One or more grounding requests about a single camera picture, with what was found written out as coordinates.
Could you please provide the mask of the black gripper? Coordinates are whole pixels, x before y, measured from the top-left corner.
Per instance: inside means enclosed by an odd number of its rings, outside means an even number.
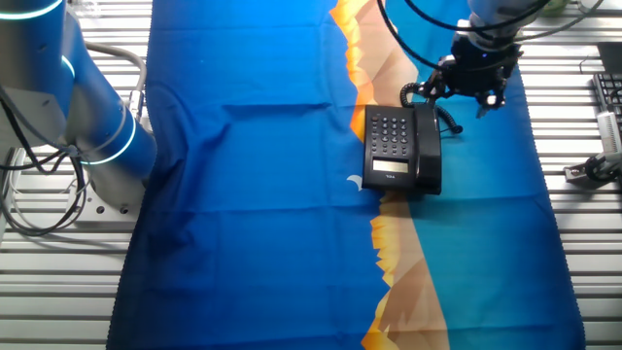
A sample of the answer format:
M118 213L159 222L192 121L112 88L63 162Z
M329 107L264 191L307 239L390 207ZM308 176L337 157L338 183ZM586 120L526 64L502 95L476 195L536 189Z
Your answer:
M451 54L444 56L430 76L417 89L426 103L434 106L451 94L475 97L478 119L505 104L504 91L521 55L520 46L484 50L471 42L466 32L456 32Z

